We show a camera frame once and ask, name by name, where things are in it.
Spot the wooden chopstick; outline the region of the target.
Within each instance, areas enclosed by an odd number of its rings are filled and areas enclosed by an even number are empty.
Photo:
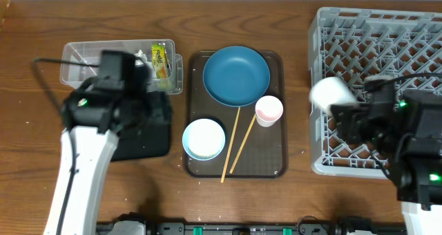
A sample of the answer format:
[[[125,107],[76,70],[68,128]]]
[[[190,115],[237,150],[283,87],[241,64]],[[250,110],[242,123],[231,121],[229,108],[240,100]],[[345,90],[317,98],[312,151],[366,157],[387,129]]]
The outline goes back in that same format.
[[[233,146],[233,141],[234,141],[234,137],[236,135],[236,129],[237,129],[237,125],[238,125],[238,120],[240,117],[240,111],[241,111],[241,107],[238,107],[237,113],[236,113],[236,118],[235,118],[235,122],[232,128],[232,132],[231,132],[231,137],[229,140],[229,146],[228,146],[228,150],[227,150],[227,155],[225,158],[225,162],[224,162],[224,167],[223,167],[223,171],[222,171],[222,176],[220,179],[221,183],[224,183],[224,179],[227,173],[227,167],[229,165],[229,159],[230,159],[230,155],[231,155],[231,150],[232,150],[232,146]]]
[[[256,114],[253,115],[252,120],[251,120],[251,122],[249,124],[249,127],[247,129],[247,132],[245,133],[245,135],[243,137],[242,143],[241,143],[240,148],[239,148],[239,150],[238,150],[238,152],[236,154],[235,160],[233,161],[233,164],[232,164],[232,166],[230,168],[230,171],[229,171],[230,174],[232,174],[234,172],[234,169],[235,169],[235,167],[236,167],[236,165],[237,165],[237,163],[239,161],[239,158],[241,156],[242,150],[244,149],[244,146],[245,146],[245,144],[247,142],[249,134],[250,134],[250,132],[251,132],[251,130],[253,128],[255,120],[256,120]]]

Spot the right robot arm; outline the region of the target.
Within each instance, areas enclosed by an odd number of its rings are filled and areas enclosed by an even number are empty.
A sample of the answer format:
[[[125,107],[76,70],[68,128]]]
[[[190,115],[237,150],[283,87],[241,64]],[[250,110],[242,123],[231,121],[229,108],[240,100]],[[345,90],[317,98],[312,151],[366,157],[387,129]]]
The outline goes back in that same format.
[[[408,234],[441,233],[441,97],[407,90],[398,105],[333,104],[338,136],[388,160]]]

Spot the pink cup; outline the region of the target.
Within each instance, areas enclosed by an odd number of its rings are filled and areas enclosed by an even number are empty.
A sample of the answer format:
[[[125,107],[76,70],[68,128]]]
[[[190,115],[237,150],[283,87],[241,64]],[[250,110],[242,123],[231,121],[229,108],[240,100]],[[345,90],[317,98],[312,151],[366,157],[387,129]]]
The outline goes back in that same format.
[[[277,97],[263,96],[255,105],[256,121],[260,126],[270,127],[282,117],[283,110],[283,104]]]

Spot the white green cup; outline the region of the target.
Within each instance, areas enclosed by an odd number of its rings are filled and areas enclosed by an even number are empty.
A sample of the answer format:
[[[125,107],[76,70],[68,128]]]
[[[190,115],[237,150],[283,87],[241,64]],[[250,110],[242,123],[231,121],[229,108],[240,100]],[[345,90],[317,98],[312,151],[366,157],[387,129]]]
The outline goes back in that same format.
[[[326,77],[314,84],[309,93],[309,101],[321,111],[332,115],[332,105],[357,104],[358,101],[338,77]]]

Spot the green yellow snack wrapper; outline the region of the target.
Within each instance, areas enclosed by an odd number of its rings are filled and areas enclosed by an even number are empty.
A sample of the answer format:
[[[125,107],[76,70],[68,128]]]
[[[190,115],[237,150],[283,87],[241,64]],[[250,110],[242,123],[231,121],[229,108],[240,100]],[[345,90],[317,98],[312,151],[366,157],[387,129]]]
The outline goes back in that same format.
[[[161,91],[168,91],[171,87],[169,61],[166,56],[165,44],[153,44],[152,51],[152,65],[155,71],[155,76],[159,80],[157,83]]]

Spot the white tissue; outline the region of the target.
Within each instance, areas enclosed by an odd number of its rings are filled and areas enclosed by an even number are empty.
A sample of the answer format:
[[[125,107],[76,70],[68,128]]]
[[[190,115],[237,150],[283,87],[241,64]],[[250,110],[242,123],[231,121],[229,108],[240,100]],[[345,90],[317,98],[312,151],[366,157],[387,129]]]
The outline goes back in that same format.
[[[152,63],[147,59],[147,56],[142,52],[142,50],[139,50],[137,53],[134,54],[134,56],[136,57],[136,66],[145,65],[148,69],[153,68]]]

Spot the blue plate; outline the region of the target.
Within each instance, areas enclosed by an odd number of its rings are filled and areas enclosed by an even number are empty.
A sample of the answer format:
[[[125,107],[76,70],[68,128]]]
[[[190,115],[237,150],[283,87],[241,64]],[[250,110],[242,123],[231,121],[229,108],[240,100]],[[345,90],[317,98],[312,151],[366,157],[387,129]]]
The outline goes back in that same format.
[[[207,93],[217,102],[232,107],[257,101],[267,91],[270,80],[264,57],[244,46],[229,46],[214,52],[202,73]]]

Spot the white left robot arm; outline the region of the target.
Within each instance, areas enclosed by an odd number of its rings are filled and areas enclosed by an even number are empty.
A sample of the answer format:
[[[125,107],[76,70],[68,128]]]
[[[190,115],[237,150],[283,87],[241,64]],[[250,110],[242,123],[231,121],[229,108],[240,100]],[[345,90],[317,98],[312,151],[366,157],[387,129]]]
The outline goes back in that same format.
[[[45,234],[94,234],[111,162],[165,156],[172,110],[164,92],[92,77],[61,106],[61,160]]]

